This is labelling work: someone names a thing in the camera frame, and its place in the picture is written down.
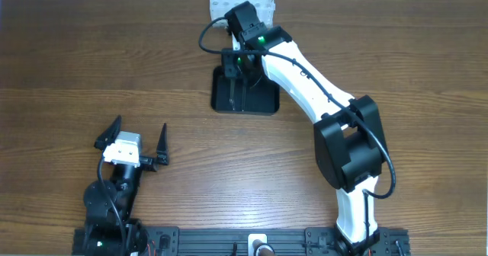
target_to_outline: white pegboard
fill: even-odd
[[[273,27],[273,14],[275,13],[275,0],[210,0],[210,17],[212,20],[224,16],[230,9],[245,1],[249,1],[256,8],[259,20],[266,27]],[[227,21],[219,21],[214,27],[226,27]]]

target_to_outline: white plastic cover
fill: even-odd
[[[273,14],[275,13],[275,0],[210,0],[210,17],[212,20],[224,16],[236,5],[249,1],[256,7],[259,20],[266,24],[266,27],[273,27]],[[226,27],[227,21],[219,21],[213,27]]]

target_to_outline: wooden surface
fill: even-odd
[[[398,175],[379,224],[408,229],[413,254],[484,254],[488,0],[275,1],[274,22],[318,70],[379,104]],[[272,117],[210,108],[208,3],[2,0],[0,253],[70,253],[93,142],[118,114],[147,154],[169,126],[171,164],[145,173],[136,199],[146,225],[333,226],[336,192],[290,97]],[[230,40],[212,30],[207,44]]]

